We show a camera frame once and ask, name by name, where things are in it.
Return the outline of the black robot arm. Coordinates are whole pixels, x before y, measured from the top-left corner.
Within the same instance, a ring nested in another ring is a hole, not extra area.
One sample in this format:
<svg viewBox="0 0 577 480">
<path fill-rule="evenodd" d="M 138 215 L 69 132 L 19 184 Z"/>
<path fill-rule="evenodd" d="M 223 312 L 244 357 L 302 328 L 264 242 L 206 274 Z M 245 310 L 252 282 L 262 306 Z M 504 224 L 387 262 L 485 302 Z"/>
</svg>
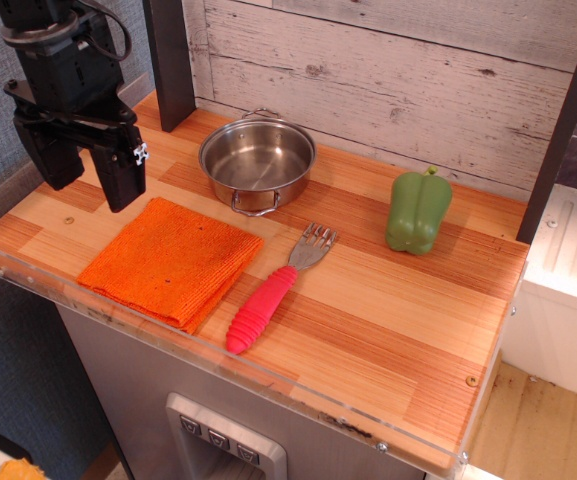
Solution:
<svg viewBox="0 0 577 480">
<path fill-rule="evenodd" d="M 13 124 L 44 181 L 61 190 L 84 172 L 90 152 L 109 208 L 119 212 L 145 191 L 146 145 L 137 116 L 119 97 L 121 61 L 96 1 L 0 1 L 1 35 L 25 74 L 4 87 Z"/>
</svg>

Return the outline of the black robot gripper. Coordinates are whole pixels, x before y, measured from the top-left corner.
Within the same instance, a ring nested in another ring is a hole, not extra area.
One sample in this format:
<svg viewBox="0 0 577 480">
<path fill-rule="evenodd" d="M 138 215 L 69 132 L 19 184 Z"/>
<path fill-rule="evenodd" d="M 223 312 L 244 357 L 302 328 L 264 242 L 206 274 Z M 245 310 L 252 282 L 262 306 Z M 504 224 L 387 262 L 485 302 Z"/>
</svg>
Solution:
<svg viewBox="0 0 577 480">
<path fill-rule="evenodd" d="M 110 210 L 118 213 L 146 190 L 136 115 L 119 98 L 124 79 L 110 37 L 33 42 L 17 51 L 23 80 L 4 92 L 13 124 L 45 182 L 61 190 L 84 173 L 90 152 Z"/>
</svg>

